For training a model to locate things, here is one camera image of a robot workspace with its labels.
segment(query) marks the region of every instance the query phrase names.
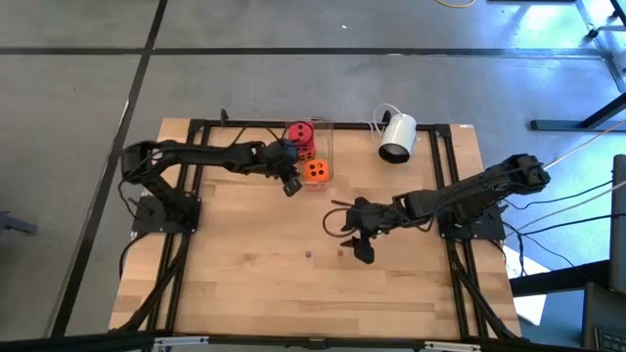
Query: dice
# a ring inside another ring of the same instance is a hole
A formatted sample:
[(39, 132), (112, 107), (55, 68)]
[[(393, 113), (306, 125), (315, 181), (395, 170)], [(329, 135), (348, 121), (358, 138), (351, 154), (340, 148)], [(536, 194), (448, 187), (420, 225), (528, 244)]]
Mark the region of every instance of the dice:
[(325, 160), (312, 159), (304, 163), (302, 170), (304, 182), (329, 182), (331, 181), (331, 170)]
[(315, 129), (310, 122), (296, 122), (289, 127), (289, 139), (297, 149), (297, 159), (311, 160), (315, 157)]

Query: gray floor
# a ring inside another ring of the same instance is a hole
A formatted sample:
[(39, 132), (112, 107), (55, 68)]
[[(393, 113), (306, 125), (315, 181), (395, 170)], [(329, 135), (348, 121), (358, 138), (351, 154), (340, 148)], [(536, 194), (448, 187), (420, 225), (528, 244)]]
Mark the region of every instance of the gray floor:
[[(586, 2), (594, 21), (606, 21), (612, 12), (606, 3)], [(140, 47), (156, 6), (154, 0), (3, 1), (0, 46)], [(168, 5), (156, 45), (593, 48), (582, 39), (586, 31), (571, 4), (477, 0), (469, 9), (451, 10), (434, 1), (409, 0), (185, 0)], [(603, 33), (620, 68), (624, 37)], [(1, 340), (45, 334), (137, 63), (134, 56), (0, 56), (0, 210), (40, 227), (33, 237), (13, 232), (0, 237)], [(551, 161), (591, 135), (530, 132), (527, 122), (580, 119), (617, 94), (597, 59), (153, 57), (126, 141), (154, 138), (164, 117), (217, 118), (221, 108), (234, 119), (325, 115), (350, 121), (371, 118), (373, 107), (388, 102), (424, 123), (474, 124), (485, 165), (514, 153)], [(566, 196), (610, 179), (612, 156), (626, 153), (624, 138), (602, 137), (552, 168), (553, 182), (541, 195), (512, 201)], [(129, 195), (137, 192), (128, 187)], [(508, 210), (505, 219), (520, 226), (561, 206)], [(602, 198), (544, 225), (608, 212), (609, 198)], [(70, 333), (106, 330), (117, 257), (128, 241), (130, 222), (112, 192)], [(597, 222), (536, 239), (574, 263), (585, 263), (607, 258), (607, 229), (607, 222)], [(509, 245), (516, 248), (515, 241)], [(526, 253), (549, 268), (567, 266), (532, 242)], [(538, 342), (575, 345), (572, 336), (580, 330), (571, 324), (575, 318), (557, 318), (565, 300), (549, 297), (544, 325), (523, 325), (524, 334)]]

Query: wooden tabletop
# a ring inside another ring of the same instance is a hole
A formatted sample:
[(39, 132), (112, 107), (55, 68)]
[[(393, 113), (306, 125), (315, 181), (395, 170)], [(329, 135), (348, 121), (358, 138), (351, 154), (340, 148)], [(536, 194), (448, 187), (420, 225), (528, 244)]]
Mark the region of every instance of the wooden tabletop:
[[(184, 142), (189, 119), (167, 118), (159, 140)], [(209, 144), (226, 146), (239, 128), (211, 128)], [(452, 125), (461, 178), (482, 163), (470, 125)], [(450, 269), (436, 226), (429, 234), (398, 229), (373, 241), (377, 259), (366, 265), (341, 239), (325, 234), (322, 217), (331, 199), (363, 196), (390, 203), (391, 197), (436, 189), (427, 132), (409, 162), (380, 159), (370, 131), (336, 130), (335, 177), (323, 191), (302, 190), (292, 198), (280, 181), (205, 167), (201, 220), (192, 235), (175, 332), (328, 337), (459, 338)], [(240, 142), (272, 136), (249, 128)], [(445, 160), (441, 141), (440, 150)], [(178, 167), (163, 173), (175, 184)], [(450, 175), (444, 165), (446, 182)], [(343, 214), (329, 219), (338, 229)], [(129, 251), (112, 312), (111, 328), (125, 323), (153, 288), (163, 234), (148, 235)], [(501, 252), (473, 242), (480, 288), (510, 330), (520, 333)], [(168, 294), (158, 327), (164, 326)], [(466, 293), (470, 332), (476, 334)]]

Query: robotic arm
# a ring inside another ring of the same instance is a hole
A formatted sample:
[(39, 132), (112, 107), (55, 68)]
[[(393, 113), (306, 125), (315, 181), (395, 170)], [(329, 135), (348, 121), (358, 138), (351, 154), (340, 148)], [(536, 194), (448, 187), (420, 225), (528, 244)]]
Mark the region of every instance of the robotic arm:
[(446, 238), (501, 240), (504, 230), (497, 202), (512, 194), (541, 192), (549, 182), (550, 175), (535, 156), (518, 154), (440, 190), (395, 196), (391, 204), (357, 198), (346, 212), (342, 230), (358, 231), (360, 238), (341, 245), (354, 248), (358, 259), (371, 264), (375, 256), (370, 239), (396, 228), (427, 232), (436, 218)]
[(154, 196), (141, 197), (137, 205), (133, 231), (189, 232), (198, 224), (200, 200), (172, 188), (160, 174), (175, 164), (220, 166), (248, 175), (280, 178), (288, 197), (300, 190), (295, 164), (295, 145), (278, 140), (268, 146), (263, 142), (236, 143), (228, 147), (193, 146), (175, 141), (144, 141), (124, 149), (121, 156), (122, 180), (142, 185)]

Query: orange die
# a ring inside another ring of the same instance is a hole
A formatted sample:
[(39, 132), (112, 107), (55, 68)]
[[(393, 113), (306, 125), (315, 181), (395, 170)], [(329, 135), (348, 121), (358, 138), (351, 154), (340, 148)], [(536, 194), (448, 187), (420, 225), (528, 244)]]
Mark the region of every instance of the orange die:
[(313, 159), (304, 163), (305, 182), (329, 182), (331, 181), (331, 170), (325, 160)]

